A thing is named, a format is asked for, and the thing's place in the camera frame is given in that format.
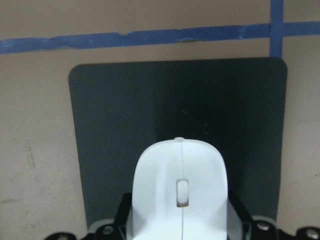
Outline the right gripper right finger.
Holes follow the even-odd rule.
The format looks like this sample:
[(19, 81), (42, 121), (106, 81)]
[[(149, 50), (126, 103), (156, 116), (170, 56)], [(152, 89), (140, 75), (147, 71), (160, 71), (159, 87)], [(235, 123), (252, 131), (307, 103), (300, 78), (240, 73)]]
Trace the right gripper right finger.
[(274, 220), (261, 215), (251, 215), (232, 192), (227, 201), (228, 240), (276, 240), (278, 227)]

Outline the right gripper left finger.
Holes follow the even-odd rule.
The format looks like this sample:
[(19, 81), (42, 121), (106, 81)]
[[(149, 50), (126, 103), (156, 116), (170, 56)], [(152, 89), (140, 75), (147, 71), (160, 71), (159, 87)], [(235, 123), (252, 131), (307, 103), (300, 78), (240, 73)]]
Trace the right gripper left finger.
[(126, 224), (132, 206), (132, 193), (125, 193), (114, 218), (102, 219), (88, 228), (88, 240), (126, 240)]

